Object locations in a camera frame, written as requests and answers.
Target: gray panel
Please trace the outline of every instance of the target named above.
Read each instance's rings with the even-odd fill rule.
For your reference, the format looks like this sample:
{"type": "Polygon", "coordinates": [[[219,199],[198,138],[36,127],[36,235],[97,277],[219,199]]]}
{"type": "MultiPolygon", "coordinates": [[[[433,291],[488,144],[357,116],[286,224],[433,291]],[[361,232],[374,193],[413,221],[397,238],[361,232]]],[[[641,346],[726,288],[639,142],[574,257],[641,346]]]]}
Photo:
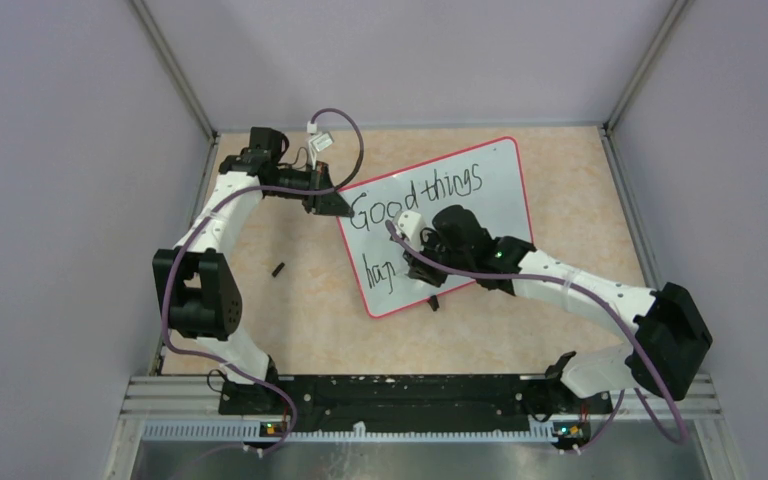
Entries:
{"type": "Polygon", "coordinates": [[[616,140],[663,277],[714,337],[749,477],[768,478],[768,2],[695,2],[616,140]]]}
{"type": "MultiPolygon", "coordinates": [[[[705,479],[698,443],[676,447],[644,423],[617,423],[604,443],[578,457],[552,447],[515,444],[291,444],[258,460],[230,449],[192,465],[178,478],[486,480],[605,478],[705,479]]],[[[133,479],[166,479],[219,444],[143,442],[133,479]]]]}
{"type": "Polygon", "coordinates": [[[671,0],[150,0],[219,130],[602,122],[671,0]]]}
{"type": "Polygon", "coordinates": [[[0,1],[0,479],[101,476],[206,152],[125,1],[0,1]]]}

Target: beige tabletop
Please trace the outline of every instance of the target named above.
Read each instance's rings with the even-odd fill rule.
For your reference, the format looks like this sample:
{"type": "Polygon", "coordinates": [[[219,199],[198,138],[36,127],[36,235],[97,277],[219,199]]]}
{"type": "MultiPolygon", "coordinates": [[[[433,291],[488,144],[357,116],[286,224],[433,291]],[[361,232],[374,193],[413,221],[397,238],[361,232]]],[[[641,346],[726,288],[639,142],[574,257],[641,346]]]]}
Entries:
{"type": "MultiPolygon", "coordinates": [[[[571,265],[643,285],[595,127],[363,134],[366,157],[355,181],[498,137],[515,138],[534,243],[571,265]]],[[[351,131],[333,135],[334,146],[320,160],[330,164],[337,183],[351,170],[357,143],[351,131]]],[[[285,161],[292,161],[305,135],[288,136],[291,147],[285,161]]],[[[247,134],[222,135],[216,167],[246,145],[247,134]]],[[[587,320],[552,305],[478,285],[441,297],[437,312],[419,305],[370,318],[336,220],[306,214],[299,201],[264,199],[229,256],[243,296],[242,325],[281,373],[543,372],[564,352],[590,352],[620,343],[587,320]],[[271,272],[281,262],[286,266],[273,278],[271,272]]],[[[198,348],[177,334],[172,338],[176,345],[198,348]]],[[[170,354],[163,373],[206,373],[213,367],[215,363],[201,358],[170,354]]]]}

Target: robotic arm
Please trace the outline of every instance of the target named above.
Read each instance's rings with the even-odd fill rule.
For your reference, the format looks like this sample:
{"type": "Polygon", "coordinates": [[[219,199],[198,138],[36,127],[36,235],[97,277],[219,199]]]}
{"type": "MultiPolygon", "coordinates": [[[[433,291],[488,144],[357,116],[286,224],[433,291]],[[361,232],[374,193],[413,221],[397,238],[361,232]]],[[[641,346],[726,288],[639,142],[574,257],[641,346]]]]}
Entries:
{"type": "MultiPolygon", "coordinates": [[[[196,339],[228,363],[237,365],[261,380],[266,377],[269,357],[257,348],[244,328],[238,328],[243,300],[225,254],[234,248],[248,216],[261,199],[268,195],[301,200],[305,211],[315,215],[352,215],[351,207],[337,192],[303,195],[270,190],[244,193],[214,213],[220,202],[244,188],[333,188],[328,164],[325,162],[316,162],[315,166],[307,164],[304,170],[295,170],[288,164],[279,163],[288,147],[289,140],[283,133],[270,128],[252,128],[249,146],[239,155],[226,157],[220,164],[213,193],[193,223],[193,228],[173,249],[158,250],[152,262],[158,302],[162,306],[164,288],[178,249],[187,238],[197,233],[196,240],[184,254],[174,281],[169,328],[177,330],[185,338],[196,339]],[[201,232],[194,232],[202,220],[208,217],[209,221],[201,232]]],[[[236,383],[251,383],[233,372],[228,375],[236,383]]]]}
{"type": "MultiPolygon", "coordinates": [[[[451,269],[489,274],[531,274],[564,279],[563,284],[525,279],[478,279],[488,290],[535,298],[590,319],[625,338],[617,322],[589,296],[595,293],[619,314],[664,380],[670,395],[681,400],[711,346],[711,334],[690,294],[667,283],[662,290],[623,285],[560,262],[533,244],[514,237],[490,236],[475,215],[460,205],[440,211],[428,228],[422,215],[397,215],[395,232],[412,250],[451,269]]],[[[408,276],[439,287],[448,274],[404,253],[408,276]]],[[[547,376],[561,382],[579,398],[599,392],[642,387],[662,396],[655,380],[630,343],[598,352],[569,352],[549,367],[547,376]]]]}

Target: white wall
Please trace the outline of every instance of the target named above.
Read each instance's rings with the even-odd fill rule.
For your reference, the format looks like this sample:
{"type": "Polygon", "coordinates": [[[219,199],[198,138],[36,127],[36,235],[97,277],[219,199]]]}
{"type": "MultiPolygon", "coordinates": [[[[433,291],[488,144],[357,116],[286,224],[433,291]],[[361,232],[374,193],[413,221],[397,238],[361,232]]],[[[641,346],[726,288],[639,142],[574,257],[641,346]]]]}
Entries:
{"type": "Polygon", "coordinates": [[[617,137],[658,264],[711,329],[750,478],[768,478],[768,2],[695,2],[617,137]]]}
{"type": "Polygon", "coordinates": [[[101,476],[206,148],[125,1],[0,1],[0,479],[101,476]]]}
{"type": "Polygon", "coordinates": [[[149,0],[219,130],[604,121],[672,0],[149,0]]]}

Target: metal frame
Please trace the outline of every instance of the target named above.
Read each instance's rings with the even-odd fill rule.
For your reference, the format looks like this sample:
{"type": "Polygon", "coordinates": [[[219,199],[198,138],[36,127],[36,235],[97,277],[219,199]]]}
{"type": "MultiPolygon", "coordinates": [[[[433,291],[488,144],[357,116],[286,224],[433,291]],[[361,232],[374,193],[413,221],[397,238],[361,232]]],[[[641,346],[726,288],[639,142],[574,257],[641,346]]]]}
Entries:
{"type": "MultiPolygon", "coordinates": [[[[198,197],[194,202],[193,211],[190,215],[193,217],[201,209],[204,202],[204,192],[210,182],[218,151],[219,135],[212,127],[207,113],[198,101],[180,64],[146,6],[145,0],[127,1],[140,20],[149,42],[157,52],[158,58],[181,95],[182,101],[190,110],[202,132],[211,139],[198,197]]],[[[617,105],[609,118],[600,127],[600,137],[620,203],[629,225],[635,251],[640,261],[644,279],[647,285],[651,287],[661,285],[662,278],[654,253],[652,252],[651,242],[646,234],[642,215],[637,207],[633,188],[628,182],[626,165],[614,142],[613,134],[623,120],[625,113],[628,111],[640,88],[646,82],[653,65],[657,62],[658,57],[671,38],[676,25],[686,14],[691,4],[692,0],[675,0],[673,2],[649,48],[641,58],[634,75],[623,90],[617,105]]],[[[582,122],[581,124],[592,125],[590,122],[582,122]]],[[[160,353],[162,350],[164,349],[158,348],[158,355],[155,357],[152,368],[149,370],[150,375],[159,370],[160,364],[157,362],[161,358],[160,353]]],[[[524,377],[537,378],[540,375],[524,375],[524,377]]],[[[611,392],[614,399],[616,399],[617,394],[618,392],[611,392]]],[[[653,402],[658,418],[667,421],[671,420],[672,417],[664,408],[664,405],[658,402],[659,400],[657,399],[653,402]]],[[[239,424],[238,426],[241,427],[240,432],[252,433],[250,429],[246,430],[245,425],[240,423],[245,422],[245,419],[240,420],[234,417],[220,416],[218,414],[218,405],[219,394],[207,388],[203,375],[134,377],[131,380],[122,405],[109,453],[105,478],[108,480],[130,478],[143,434],[147,430],[154,432],[154,434],[162,431],[158,430],[158,426],[161,425],[158,422],[166,422],[164,424],[166,427],[174,427],[176,425],[175,422],[188,422],[186,425],[181,423],[179,426],[182,428],[186,426],[193,428],[194,426],[201,425],[207,428],[207,430],[203,429],[202,432],[208,433],[213,431],[209,427],[211,425],[215,426],[217,423],[220,425],[239,424]]],[[[728,426],[722,415],[710,377],[706,374],[697,375],[688,397],[684,401],[679,402],[679,406],[682,415],[688,420],[688,423],[696,428],[701,454],[705,458],[712,480],[743,480],[746,478],[745,467],[729,434],[728,426]]],[[[648,416],[637,400],[636,395],[633,395],[632,392],[627,392],[625,403],[617,415],[616,421],[639,421],[647,418],[648,416]]],[[[559,416],[556,420],[575,419],[566,419],[559,416]]],[[[292,440],[319,441],[319,439],[314,437],[302,439],[301,436],[303,435],[296,435],[299,438],[292,438],[292,440]]],[[[323,439],[341,442],[363,441],[364,437],[368,436],[366,432],[355,431],[341,438],[326,437],[323,439]]],[[[203,435],[200,438],[210,439],[212,437],[210,435],[206,437],[203,435]]],[[[496,438],[493,434],[488,434],[482,438],[486,441],[505,441],[504,435],[496,438]]],[[[399,439],[399,441],[423,440],[425,439],[419,437],[399,439]]],[[[474,441],[475,439],[464,437],[464,440],[474,441]]]]}

